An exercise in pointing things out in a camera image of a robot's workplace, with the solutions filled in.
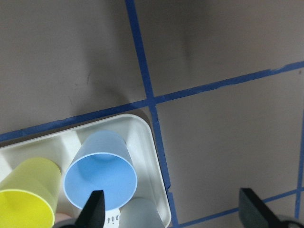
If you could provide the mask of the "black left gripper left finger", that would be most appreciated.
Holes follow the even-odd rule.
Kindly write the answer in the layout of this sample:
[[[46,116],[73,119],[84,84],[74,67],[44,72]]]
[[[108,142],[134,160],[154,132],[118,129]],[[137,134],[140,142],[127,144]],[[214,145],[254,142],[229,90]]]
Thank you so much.
[[[103,228],[105,223],[105,196],[103,190],[92,191],[73,228]]]

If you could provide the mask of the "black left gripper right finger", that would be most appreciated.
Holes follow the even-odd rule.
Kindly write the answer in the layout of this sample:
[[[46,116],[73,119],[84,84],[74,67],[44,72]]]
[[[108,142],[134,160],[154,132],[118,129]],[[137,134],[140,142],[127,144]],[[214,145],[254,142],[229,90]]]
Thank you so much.
[[[278,217],[250,188],[239,190],[238,215],[245,228],[283,227]]]

